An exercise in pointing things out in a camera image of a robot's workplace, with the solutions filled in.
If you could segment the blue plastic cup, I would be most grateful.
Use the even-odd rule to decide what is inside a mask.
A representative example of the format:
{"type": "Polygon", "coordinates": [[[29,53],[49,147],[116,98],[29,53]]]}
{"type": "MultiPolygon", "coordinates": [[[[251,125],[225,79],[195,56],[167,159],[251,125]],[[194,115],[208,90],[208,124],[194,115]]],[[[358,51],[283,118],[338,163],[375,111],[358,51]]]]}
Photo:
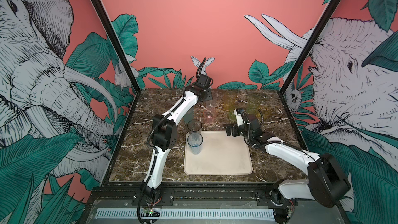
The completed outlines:
{"type": "Polygon", "coordinates": [[[198,132],[190,133],[187,137],[188,146],[194,155],[202,151],[203,137],[198,132]]]}

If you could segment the beige plastic tray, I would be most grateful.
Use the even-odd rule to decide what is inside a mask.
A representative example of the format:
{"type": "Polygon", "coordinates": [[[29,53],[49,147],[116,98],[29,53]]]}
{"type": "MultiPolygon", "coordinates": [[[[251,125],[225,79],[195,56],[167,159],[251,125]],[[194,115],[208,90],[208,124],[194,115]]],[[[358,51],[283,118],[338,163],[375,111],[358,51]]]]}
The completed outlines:
{"type": "Polygon", "coordinates": [[[249,175],[252,162],[243,137],[224,131],[202,131],[202,150],[195,155],[186,142],[184,172],[188,175],[249,175]]]}

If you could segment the dark grey plastic cup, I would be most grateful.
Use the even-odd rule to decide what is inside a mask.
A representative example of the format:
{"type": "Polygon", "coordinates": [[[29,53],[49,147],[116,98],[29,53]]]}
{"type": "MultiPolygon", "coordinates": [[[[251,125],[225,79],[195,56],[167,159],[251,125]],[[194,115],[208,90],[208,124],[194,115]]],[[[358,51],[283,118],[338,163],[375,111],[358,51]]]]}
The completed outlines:
{"type": "Polygon", "coordinates": [[[197,119],[192,119],[187,124],[189,133],[201,133],[202,132],[202,123],[197,119]]]}

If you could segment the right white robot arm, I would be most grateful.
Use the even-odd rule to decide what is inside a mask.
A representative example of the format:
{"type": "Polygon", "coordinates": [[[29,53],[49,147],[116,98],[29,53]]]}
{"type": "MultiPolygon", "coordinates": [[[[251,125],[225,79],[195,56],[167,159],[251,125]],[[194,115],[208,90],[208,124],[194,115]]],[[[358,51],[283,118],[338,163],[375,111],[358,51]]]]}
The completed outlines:
{"type": "Polygon", "coordinates": [[[233,111],[236,121],[224,124],[228,136],[241,136],[249,147],[283,159],[302,171],[307,178],[284,179],[269,192],[274,205],[283,205],[288,200],[315,200],[320,205],[332,208],[351,189],[347,175],[337,159],[304,150],[262,130],[262,119],[248,114],[244,109],[233,111]]]}

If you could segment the clear plastic cup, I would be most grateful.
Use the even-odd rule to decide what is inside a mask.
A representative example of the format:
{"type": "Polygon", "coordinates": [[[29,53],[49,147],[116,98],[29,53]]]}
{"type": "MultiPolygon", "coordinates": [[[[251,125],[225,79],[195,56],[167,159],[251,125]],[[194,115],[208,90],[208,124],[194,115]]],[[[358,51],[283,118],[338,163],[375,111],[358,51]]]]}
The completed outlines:
{"type": "Polygon", "coordinates": [[[208,110],[215,109],[218,105],[217,97],[214,95],[211,100],[205,102],[205,106],[208,110]]]}

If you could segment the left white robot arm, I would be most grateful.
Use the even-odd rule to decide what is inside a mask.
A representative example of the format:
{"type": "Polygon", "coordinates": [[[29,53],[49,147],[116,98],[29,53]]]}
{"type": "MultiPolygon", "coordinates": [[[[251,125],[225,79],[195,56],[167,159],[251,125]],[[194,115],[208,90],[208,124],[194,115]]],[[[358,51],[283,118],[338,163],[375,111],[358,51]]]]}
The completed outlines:
{"type": "Polygon", "coordinates": [[[152,130],[147,138],[147,146],[152,149],[150,166],[141,191],[142,196],[152,202],[160,198],[160,185],[162,174],[169,152],[178,140],[177,127],[184,115],[198,102],[212,98],[211,89],[213,79],[207,75],[197,76],[197,80],[184,87],[180,99],[162,115],[155,115],[152,122],[152,130]]]}

